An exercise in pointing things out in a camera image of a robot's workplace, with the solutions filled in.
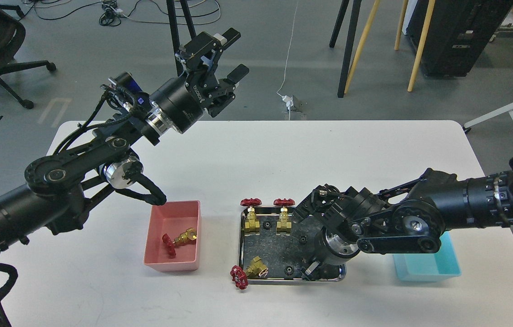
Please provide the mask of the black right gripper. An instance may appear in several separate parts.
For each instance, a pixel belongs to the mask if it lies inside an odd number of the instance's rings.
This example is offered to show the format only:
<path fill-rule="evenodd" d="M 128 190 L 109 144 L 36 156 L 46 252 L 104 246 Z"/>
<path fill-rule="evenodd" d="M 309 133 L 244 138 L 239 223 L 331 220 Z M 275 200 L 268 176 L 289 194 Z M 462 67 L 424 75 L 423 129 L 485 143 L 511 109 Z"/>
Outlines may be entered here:
<path fill-rule="evenodd" d="M 349 243 L 326 227 L 321 228 L 314 240 L 312 263 L 302 269 L 304 281 L 320 280 L 319 267 L 322 265 L 339 266 L 346 264 L 360 253 L 356 243 Z"/>

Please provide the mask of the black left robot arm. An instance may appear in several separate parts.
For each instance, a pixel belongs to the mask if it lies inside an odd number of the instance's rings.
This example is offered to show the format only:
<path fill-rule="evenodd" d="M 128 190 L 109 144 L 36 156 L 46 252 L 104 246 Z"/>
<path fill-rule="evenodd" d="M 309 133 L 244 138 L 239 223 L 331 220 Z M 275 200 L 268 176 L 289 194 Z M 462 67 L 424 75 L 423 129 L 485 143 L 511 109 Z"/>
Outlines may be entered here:
<path fill-rule="evenodd" d="M 203 114 L 220 114 L 249 72 L 240 64 L 225 78 L 215 77 L 219 58 L 240 37 L 234 28 L 199 33 L 176 50 L 182 72 L 152 94 L 127 72 L 103 84 L 94 114 L 51 155 L 30 163 L 22 186 L 0 196 L 0 253 L 16 242 L 28 244 L 28 235 L 44 226 L 53 235 L 81 230 L 113 192 L 164 205 L 166 195 L 143 174 L 132 145 L 142 137 L 157 145 L 169 129 L 184 133 Z M 1 302 L 17 277 L 15 267 L 0 263 L 0 327 L 10 326 Z"/>

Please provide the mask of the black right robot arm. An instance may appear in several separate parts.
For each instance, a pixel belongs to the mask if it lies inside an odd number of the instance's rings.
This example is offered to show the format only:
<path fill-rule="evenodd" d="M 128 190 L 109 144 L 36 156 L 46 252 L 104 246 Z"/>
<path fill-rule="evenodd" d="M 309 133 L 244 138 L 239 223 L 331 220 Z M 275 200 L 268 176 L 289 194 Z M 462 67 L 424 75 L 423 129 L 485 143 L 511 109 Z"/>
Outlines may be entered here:
<path fill-rule="evenodd" d="M 456 228 L 513 226 L 513 157 L 510 170 L 459 181 L 456 174 L 426 169 L 417 179 L 377 194 L 319 185 L 292 210 L 294 222 L 315 217 L 316 235 L 307 281 L 323 265 L 339 266 L 367 254 L 433 254 L 441 235 Z"/>

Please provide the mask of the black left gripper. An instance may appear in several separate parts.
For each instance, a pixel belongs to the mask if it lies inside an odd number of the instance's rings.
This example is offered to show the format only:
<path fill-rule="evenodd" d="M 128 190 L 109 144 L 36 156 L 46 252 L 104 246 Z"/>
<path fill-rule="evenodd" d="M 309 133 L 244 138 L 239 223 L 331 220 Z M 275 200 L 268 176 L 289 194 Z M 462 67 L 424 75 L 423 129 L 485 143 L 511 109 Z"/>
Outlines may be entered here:
<path fill-rule="evenodd" d="M 187 44 L 176 50 L 176 66 L 183 73 L 200 76 L 207 79 L 217 69 L 217 63 L 225 50 L 232 46 L 241 37 L 241 33 L 229 28 L 222 33 L 209 35 L 200 32 Z M 205 95 L 207 113 L 215 118 L 235 99 L 235 89 L 238 82 L 243 79 L 250 69 L 244 64 L 238 65 L 226 78 L 218 81 L 219 85 L 207 89 Z M 158 134 L 163 134 L 172 128 L 176 132 L 185 133 L 204 114 L 203 108 L 197 103 L 195 94 L 186 89 L 184 77 L 174 77 L 161 85 L 159 89 L 149 95 L 152 109 L 149 112 L 149 124 Z"/>

